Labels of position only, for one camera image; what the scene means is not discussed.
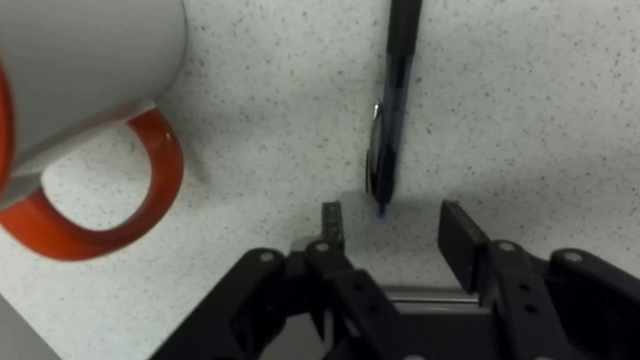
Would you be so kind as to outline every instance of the orange mug rim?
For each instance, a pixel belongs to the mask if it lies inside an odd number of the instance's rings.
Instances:
[[[13,102],[9,80],[0,60],[0,194],[11,171],[14,141]]]

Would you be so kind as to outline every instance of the screw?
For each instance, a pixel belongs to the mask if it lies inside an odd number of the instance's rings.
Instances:
[[[568,261],[571,261],[572,263],[579,263],[582,261],[582,256],[575,252],[565,252],[564,258]]]
[[[263,252],[262,254],[260,254],[260,260],[264,261],[265,263],[268,263],[269,261],[273,260],[274,256],[272,252]]]
[[[325,251],[329,250],[329,245],[327,245],[325,243],[317,243],[316,244],[316,250],[318,250],[319,252],[325,252]]]
[[[500,243],[500,245],[498,245],[498,247],[500,248],[500,250],[503,250],[503,251],[514,251],[516,249],[516,247],[513,246],[512,243],[508,243],[506,241]]]

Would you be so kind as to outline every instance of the pen cap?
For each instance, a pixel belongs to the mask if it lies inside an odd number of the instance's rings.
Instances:
[[[389,15],[387,54],[408,56],[415,53],[422,0],[392,0]]]

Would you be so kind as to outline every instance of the pen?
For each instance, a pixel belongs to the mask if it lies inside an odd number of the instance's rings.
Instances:
[[[367,151],[367,191],[385,213],[396,183],[411,63],[418,37],[422,0],[392,0],[387,35],[387,73],[382,103],[374,107]]]

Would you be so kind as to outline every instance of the white speckled countertop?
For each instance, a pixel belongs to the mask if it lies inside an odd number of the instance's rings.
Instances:
[[[364,194],[387,0],[187,0],[186,66],[160,105],[182,192],[144,239],[55,263],[0,239],[0,291],[65,359],[149,356],[246,250],[288,249],[342,201],[348,254],[385,284],[448,286],[440,201],[546,256],[582,247],[640,276],[640,4],[425,0],[401,178],[384,221]],[[94,228],[145,193],[114,129],[45,174]]]

